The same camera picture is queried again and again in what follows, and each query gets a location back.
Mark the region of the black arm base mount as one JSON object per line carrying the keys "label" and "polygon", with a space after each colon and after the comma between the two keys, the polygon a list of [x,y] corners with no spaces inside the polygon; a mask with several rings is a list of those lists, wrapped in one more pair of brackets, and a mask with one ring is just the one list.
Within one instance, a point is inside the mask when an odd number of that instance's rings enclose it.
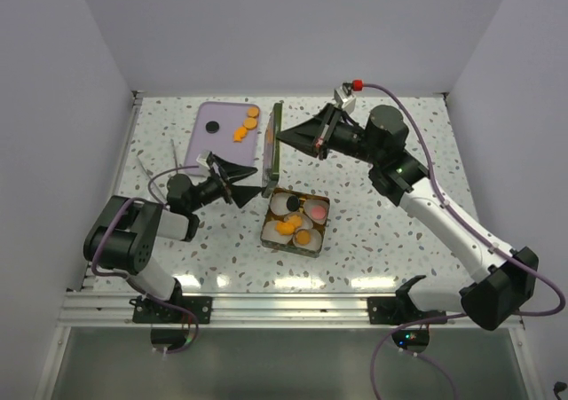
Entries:
{"label": "black arm base mount", "polygon": [[134,308],[132,321],[136,324],[208,324],[213,310],[213,298],[206,295],[183,293],[181,284],[176,281],[172,295],[162,300],[164,305],[139,295],[129,300]]}

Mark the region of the steel tongs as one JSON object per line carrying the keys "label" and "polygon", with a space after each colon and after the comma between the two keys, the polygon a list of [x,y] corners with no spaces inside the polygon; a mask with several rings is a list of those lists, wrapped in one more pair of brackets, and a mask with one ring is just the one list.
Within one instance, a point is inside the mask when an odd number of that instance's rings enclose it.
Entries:
{"label": "steel tongs", "polygon": [[146,168],[143,161],[138,156],[136,157],[137,164],[139,165],[139,167],[141,168],[141,170],[143,171],[143,173],[146,175],[146,177],[150,182],[152,182],[153,179],[157,179],[161,176],[169,174],[177,175],[180,172],[181,170],[180,159],[178,158],[176,142],[174,141],[173,138],[170,139],[170,149],[172,153],[174,167],[172,169],[164,170],[162,173],[151,173],[150,170]]}

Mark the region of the pink round cookie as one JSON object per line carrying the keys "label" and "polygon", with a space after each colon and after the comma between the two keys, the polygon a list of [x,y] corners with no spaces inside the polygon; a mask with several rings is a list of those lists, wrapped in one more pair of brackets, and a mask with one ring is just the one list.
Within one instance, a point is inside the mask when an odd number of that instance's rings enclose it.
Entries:
{"label": "pink round cookie", "polygon": [[320,205],[314,206],[311,210],[311,216],[314,220],[325,220],[327,217],[327,210]]}

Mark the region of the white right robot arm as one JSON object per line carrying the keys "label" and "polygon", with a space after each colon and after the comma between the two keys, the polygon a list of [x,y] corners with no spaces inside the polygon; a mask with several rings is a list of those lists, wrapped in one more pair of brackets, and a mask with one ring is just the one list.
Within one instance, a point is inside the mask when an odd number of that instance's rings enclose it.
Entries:
{"label": "white right robot arm", "polygon": [[393,106],[374,107],[364,127],[351,125],[345,111],[327,104],[318,114],[277,134],[298,152],[324,160],[338,152],[370,164],[372,186],[394,206],[425,225],[461,262],[472,279],[452,292],[425,276],[409,279],[395,292],[384,319],[390,325],[460,312],[492,331],[533,295],[539,259],[529,248],[488,236],[486,230],[434,185],[431,170],[407,149],[409,128]]}

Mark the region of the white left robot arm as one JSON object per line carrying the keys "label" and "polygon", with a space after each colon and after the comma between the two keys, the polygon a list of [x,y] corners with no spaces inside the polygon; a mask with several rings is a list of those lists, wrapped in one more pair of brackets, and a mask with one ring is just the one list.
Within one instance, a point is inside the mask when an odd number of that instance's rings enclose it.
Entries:
{"label": "white left robot arm", "polygon": [[153,258],[158,238],[188,242],[200,224],[197,211],[217,200],[243,208],[263,188],[238,183],[257,169],[226,161],[206,152],[208,176],[194,183],[188,167],[171,174],[164,202],[114,195],[110,197],[83,243],[83,257],[97,277],[124,280],[142,298],[154,302],[153,311],[164,322],[179,320],[185,310],[180,282]]}

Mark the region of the gold tin lid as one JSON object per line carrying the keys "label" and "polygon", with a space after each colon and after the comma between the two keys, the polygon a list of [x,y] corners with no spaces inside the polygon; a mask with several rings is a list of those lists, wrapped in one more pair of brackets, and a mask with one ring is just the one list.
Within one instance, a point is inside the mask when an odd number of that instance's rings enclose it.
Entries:
{"label": "gold tin lid", "polygon": [[280,141],[277,135],[281,130],[283,104],[277,102],[273,105],[267,128],[264,133],[263,198],[269,198],[280,180]]}

